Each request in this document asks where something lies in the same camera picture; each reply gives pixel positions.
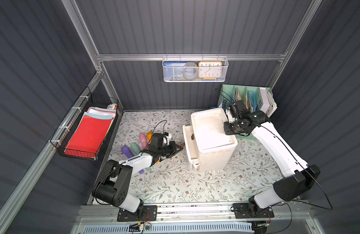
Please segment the orange toy microphone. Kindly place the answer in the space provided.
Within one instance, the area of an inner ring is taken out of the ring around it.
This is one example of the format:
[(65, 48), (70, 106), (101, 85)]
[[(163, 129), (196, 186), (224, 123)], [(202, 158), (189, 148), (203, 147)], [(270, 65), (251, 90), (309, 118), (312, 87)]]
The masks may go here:
[(148, 143), (151, 143), (152, 135), (153, 135), (153, 132), (147, 132), (146, 137), (147, 137)]

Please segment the pink toy microphone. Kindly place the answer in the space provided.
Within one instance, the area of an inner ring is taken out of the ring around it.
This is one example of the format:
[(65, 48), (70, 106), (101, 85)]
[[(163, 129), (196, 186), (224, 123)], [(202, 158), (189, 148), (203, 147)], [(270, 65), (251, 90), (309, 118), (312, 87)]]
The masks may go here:
[(143, 150), (145, 150), (148, 146), (147, 137), (144, 133), (139, 134), (139, 140), (142, 144)]

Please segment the purple toy microphone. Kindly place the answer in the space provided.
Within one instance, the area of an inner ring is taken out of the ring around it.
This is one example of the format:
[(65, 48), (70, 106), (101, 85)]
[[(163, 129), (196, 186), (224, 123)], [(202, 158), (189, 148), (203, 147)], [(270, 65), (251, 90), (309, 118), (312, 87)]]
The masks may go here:
[(144, 156), (133, 156), (131, 153), (131, 150), (126, 146), (121, 147), (122, 153), (127, 157), (126, 160), (122, 162), (124, 166), (128, 166), (132, 169), (132, 175), (135, 175), (137, 173), (143, 174), (144, 168), (145, 168), (145, 157)]

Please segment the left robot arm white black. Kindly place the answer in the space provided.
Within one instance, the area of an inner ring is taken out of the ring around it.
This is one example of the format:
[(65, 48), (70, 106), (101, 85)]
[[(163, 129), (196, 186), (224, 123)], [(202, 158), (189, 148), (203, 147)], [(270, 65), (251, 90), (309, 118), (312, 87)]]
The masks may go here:
[(122, 161), (108, 160), (105, 163), (94, 184), (92, 196), (141, 217), (144, 202), (128, 192), (132, 176), (157, 162), (172, 158), (183, 148), (171, 139), (169, 133), (153, 133), (150, 143), (137, 156)]

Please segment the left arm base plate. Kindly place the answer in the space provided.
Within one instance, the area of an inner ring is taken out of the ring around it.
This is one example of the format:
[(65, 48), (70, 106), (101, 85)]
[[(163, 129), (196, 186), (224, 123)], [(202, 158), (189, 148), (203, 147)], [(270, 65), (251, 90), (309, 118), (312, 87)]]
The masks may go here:
[(158, 206), (144, 205), (139, 207), (136, 212), (119, 209), (117, 222), (131, 222), (131, 221), (156, 221), (158, 214)]

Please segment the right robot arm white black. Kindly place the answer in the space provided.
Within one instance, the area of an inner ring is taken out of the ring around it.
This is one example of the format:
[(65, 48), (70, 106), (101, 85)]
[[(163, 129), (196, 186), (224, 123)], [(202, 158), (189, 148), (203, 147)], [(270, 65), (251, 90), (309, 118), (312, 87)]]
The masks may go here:
[(239, 100), (226, 108), (226, 135), (253, 135), (266, 148), (279, 167), (283, 178), (249, 198), (248, 211), (255, 215), (282, 201), (291, 201), (310, 190), (320, 169), (309, 165), (283, 139), (263, 111), (250, 113)]

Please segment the white plastic drawer cabinet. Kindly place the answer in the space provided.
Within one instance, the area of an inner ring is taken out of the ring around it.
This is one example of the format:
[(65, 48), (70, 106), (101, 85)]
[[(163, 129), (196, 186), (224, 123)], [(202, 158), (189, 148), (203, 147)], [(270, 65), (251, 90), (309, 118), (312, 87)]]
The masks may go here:
[(224, 123), (228, 122), (222, 108), (208, 109), (191, 114), (196, 158), (193, 166), (197, 172), (224, 169), (237, 147), (234, 135), (226, 135)]

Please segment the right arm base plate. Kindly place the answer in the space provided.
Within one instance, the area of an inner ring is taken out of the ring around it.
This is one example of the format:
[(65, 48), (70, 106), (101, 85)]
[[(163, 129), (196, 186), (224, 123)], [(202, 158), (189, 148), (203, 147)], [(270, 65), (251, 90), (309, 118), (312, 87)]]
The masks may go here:
[(274, 213), (271, 207), (265, 209), (252, 206), (248, 202), (233, 203), (230, 210), (237, 219), (243, 218), (273, 218)]

